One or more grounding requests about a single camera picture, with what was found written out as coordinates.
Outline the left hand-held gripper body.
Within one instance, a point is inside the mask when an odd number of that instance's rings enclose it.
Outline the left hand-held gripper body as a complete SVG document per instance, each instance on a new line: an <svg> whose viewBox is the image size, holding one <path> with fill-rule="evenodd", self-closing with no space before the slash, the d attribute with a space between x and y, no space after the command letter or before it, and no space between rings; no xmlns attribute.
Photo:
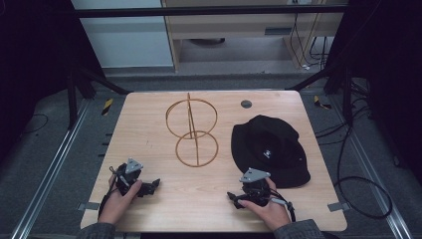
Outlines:
<svg viewBox="0 0 422 239"><path fill-rule="evenodd" d="M119 166L115 172L116 175L116 188L121 195L126 195L130 188L136 183L140 173L143 169L143 164L129 158L127 163Z"/></svg>

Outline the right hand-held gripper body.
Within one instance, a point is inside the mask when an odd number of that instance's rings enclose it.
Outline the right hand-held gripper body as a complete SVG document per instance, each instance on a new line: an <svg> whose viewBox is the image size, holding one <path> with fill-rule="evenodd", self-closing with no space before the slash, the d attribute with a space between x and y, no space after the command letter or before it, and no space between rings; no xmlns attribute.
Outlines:
<svg viewBox="0 0 422 239"><path fill-rule="evenodd" d="M266 206L271 195L271 188L267 182L270 176L270 172L250 167L240 178L244 194L240 195L238 200L247 200L259 206Z"/></svg>

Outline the black bucket hat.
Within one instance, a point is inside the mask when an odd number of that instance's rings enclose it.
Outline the black bucket hat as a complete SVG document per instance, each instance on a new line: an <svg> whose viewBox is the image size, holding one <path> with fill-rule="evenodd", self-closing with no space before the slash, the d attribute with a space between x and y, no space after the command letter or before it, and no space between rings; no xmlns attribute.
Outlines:
<svg viewBox="0 0 422 239"><path fill-rule="evenodd" d="M311 180L299 133L286 121L256 116L233 126L231 152L237 167L269 172L278 188L294 188Z"/></svg>

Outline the wooden ring hat stand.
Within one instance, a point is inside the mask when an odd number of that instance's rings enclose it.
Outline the wooden ring hat stand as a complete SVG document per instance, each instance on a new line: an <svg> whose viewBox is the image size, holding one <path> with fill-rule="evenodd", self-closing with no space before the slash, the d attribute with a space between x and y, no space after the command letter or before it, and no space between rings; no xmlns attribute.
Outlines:
<svg viewBox="0 0 422 239"><path fill-rule="evenodd" d="M218 122L218 111L210 102L190 93L168 107L165 124L177 138L176 158L189 167L203 167L215 160L219 143L212 134Z"/></svg>

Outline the person's right hand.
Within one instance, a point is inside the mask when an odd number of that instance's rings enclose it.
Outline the person's right hand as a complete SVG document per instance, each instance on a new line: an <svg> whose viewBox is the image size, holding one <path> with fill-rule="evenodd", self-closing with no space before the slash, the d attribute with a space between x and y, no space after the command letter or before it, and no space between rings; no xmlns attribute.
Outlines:
<svg viewBox="0 0 422 239"><path fill-rule="evenodd" d="M239 203L259 216L271 231L275 231L291 222L284 205L273 201L269 201L264 207L256 205L248 200L239 200Z"/></svg>

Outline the person's left hand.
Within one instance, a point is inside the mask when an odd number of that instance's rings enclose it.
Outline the person's left hand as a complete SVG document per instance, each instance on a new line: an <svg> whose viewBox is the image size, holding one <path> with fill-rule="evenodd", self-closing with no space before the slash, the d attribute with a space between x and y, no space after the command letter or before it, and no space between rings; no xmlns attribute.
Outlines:
<svg viewBox="0 0 422 239"><path fill-rule="evenodd" d="M126 195L121 195L118 189L114 185L115 176L112 175L108 180L108 184L111 187L111 191L102 213L99 216L98 223L108 223L116 225L121 216L128 209L131 202L137 197L137 192L142 185L141 180L137 180L133 184Z"/></svg>

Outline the black metal stand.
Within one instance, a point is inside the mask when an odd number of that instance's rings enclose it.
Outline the black metal stand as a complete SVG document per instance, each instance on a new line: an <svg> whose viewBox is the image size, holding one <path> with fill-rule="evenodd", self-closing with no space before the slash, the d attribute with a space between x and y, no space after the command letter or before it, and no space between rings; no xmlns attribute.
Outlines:
<svg viewBox="0 0 422 239"><path fill-rule="evenodd" d="M121 88L105 77L96 74L81 65L71 66L67 69L67 92L69 106L69 126L72 129L78 121L77 91L83 95L84 99L92 99L96 95L91 81L101 84L119 95L128 95L129 90Z"/></svg>
<svg viewBox="0 0 422 239"><path fill-rule="evenodd" d="M328 78L323 90L332 95L339 89L342 89L342 116L348 125L353 125L352 119L352 103L351 103L351 82L352 82L352 67L331 65L323 70L313 74L304 81L287 88L287 91L301 91L306 86L311 85L319 79Z"/></svg>

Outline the white cabinet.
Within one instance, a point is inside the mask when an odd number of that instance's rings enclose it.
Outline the white cabinet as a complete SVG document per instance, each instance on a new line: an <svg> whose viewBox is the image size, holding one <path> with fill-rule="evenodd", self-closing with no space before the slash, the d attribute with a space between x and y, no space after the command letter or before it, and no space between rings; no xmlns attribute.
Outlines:
<svg viewBox="0 0 422 239"><path fill-rule="evenodd" d="M76 10L160 8L160 0L71 0ZM163 17L81 20L105 69L172 67Z"/></svg>

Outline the black curtain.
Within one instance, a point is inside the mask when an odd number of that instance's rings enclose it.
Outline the black curtain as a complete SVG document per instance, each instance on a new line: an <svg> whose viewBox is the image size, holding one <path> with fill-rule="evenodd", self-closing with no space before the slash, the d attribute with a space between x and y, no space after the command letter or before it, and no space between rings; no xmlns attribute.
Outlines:
<svg viewBox="0 0 422 239"><path fill-rule="evenodd" d="M72 0L0 0L0 163L42 98L66 88L66 70L42 15Z"/></svg>
<svg viewBox="0 0 422 239"><path fill-rule="evenodd" d="M369 81L398 157L422 185L422 0L348 0L327 64Z"/></svg>

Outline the light wooden desk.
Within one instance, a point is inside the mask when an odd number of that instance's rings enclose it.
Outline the light wooden desk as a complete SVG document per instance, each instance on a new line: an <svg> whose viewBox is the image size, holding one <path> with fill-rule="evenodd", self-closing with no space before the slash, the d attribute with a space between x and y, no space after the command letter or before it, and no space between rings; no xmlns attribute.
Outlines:
<svg viewBox="0 0 422 239"><path fill-rule="evenodd" d="M160 0L164 7L334 5L348 0ZM281 36L292 62L299 68L311 63L312 41L333 37L342 13L246 14L208 16L167 16L173 62L178 63L180 46L187 39Z"/></svg>

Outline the grey table bracket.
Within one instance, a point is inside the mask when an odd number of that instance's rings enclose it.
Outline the grey table bracket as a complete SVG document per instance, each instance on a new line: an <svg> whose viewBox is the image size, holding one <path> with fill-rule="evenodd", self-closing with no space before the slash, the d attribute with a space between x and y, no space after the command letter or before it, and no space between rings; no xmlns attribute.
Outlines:
<svg viewBox="0 0 422 239"><path fill-rule="evenodd" d="M96 202L85 202L85 203L79 203L77 209L79 211L85 211L85 210L98 210L100 208L100 204Z"/></svg>
<svg viewBox="0 0 422 239"><path fill-rule="evenodd" d="M330 212L334 212L334 211L346 211L350 209L350 205L347 202L341 203L341 202L336 202L336 203L332 203L329 204L328 209Z"/></svg>

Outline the aluminium floor rail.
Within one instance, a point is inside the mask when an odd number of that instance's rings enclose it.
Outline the aluminium floor rail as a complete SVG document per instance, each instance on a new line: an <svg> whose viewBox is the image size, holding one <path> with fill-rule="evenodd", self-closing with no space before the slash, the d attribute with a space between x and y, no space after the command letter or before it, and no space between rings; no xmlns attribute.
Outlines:
<svg viewBox="0 0 422 239"><path fill-rule="evenodd" d="M344 130L344 138L340 147L340 154L338 156L336 164L335 185L337 186L341 197L350 205L350 209L356 211L360 215L366 218L370 218L372 220L386 221L395 239L414 239L401 213L397 209L394 200L388 192L384 182L381 180L374 166L370 162L361 140L358 138L358 135L353 131L353 127L345 122L345 119L342 116L342 107L340 104L340 100L338 98L333 97L330 97L329 99L331 101L333 110L336 112L340 120L340 123L346 126L346 129ZM351 147L354 158L356 159L360 170L363 173L362 176L341 175L340 166L344 153L344 148L347 144L349 144L349 146ZM343 195L343 190L341 187L341 185L347 181L361 181L365 185L367 185L371 190L371 193L376 201L376 205L379 208L381 214L369 214L368 212L365 212L359 209L358 207L353 206L352 203L348 201L348 198Z"/></svg>
<svg viewBox="0 0 422 239"><path fill-rule="evenodd" d="M77 119L74 125L67 130L31 202L29 203L27 209L25 210L25 213L19 220L17 226L13 230L13 233L11 234L11 239L27 239L27 237L29 236L41 212L41 209L43 208L50 194L50 191L56 181L56 178L58 177L62 166L67 159L69 151L74 144L74 141L86 118L87 111L91 105L91 102L91 100L82 100L81 106L77 112Z"/></svg>

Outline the black horizontal frame bar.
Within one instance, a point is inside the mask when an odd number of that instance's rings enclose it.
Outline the black horizontal frame bar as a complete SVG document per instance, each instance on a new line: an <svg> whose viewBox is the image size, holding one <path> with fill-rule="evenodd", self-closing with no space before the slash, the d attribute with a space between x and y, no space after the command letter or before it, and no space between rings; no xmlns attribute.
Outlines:
<svg viewBox="0 0 422 239"><path fill-rule="evenodd" d="M108 17L157 17L157 16L208 16L245 14L295 14L295 13L340 13L346 4L334 5L256 5L256 6L204 6L133 9L86 9L74 10L79 18Z"/></svg>

